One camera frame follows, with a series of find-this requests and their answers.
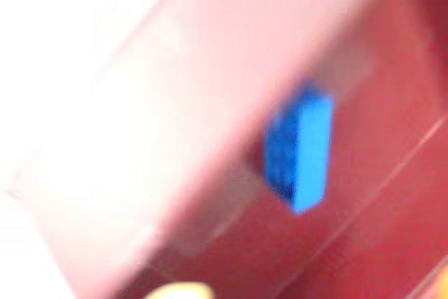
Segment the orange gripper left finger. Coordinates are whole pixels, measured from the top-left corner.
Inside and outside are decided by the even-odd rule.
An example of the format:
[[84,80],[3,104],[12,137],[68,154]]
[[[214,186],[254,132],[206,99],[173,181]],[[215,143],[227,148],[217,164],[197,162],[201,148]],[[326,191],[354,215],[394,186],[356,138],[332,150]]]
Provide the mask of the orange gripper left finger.
[[176,282],[151,291],[148,299],[214,299],[214,290],[201,282]]

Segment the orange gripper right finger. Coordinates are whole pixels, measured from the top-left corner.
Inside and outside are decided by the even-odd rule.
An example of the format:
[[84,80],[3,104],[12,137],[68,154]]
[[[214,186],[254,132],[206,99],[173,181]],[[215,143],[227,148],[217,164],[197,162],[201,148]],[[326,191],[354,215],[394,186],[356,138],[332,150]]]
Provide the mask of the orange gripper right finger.
[[447,265],[440,268],[423,286],[419,299],[447,299]]

